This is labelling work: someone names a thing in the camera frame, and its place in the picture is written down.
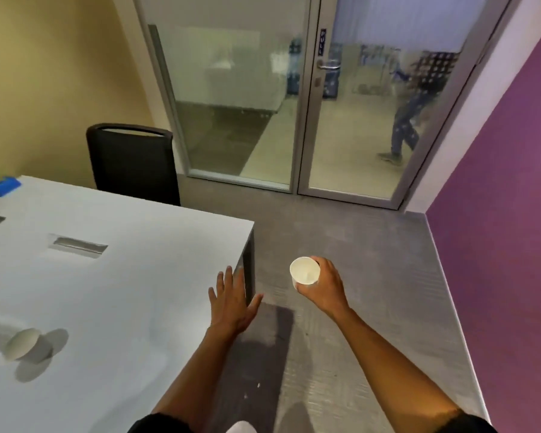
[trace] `pull sign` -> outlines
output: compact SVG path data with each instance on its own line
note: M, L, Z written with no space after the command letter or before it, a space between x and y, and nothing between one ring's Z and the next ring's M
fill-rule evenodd
M318 37L318 55L323 56L325 53L326 29L321 29L321 34Z

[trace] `blue pants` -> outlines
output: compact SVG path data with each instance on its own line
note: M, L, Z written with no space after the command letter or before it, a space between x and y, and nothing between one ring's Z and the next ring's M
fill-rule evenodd
M419 141L419 134L411 124L411 118L418 116L423 108L431 103L437 95L437 93L419 91L413 94L409 101L397 110L390 142L391 153L400 155L403 148L403 141L411 150L415 150L415 146Z

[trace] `hand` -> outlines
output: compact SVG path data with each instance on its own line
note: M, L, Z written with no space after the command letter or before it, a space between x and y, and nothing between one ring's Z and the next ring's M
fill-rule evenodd
M245 271L239 269L236 277L232 276L232 267L227 267L223 276L219 272L216 279L216 294L208 289L210 299L210 327L221 330L223 334L236 337L248 328L257 315L262 294L256 294L249 306L246 306Z
M311 258L321 267L318 282L313 286L297 283L296 290L335 320L341 313L350 310L344 294L343 281L330 260L322 257Z

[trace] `chair backrest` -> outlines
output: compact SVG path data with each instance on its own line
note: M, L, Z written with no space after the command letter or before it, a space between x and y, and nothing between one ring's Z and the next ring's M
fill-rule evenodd
M87 143L96 188L180 206L171 132L101 123L88 128Z

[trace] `tabletop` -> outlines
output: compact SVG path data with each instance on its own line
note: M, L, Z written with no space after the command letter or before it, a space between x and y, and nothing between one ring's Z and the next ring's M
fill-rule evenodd
M0 198L0 326L60 346L40 365L0 355L0 431L126 433L202 340L207 289L237 265L253 222L20 181ZM96 259L61 252L56 235L108 247Z

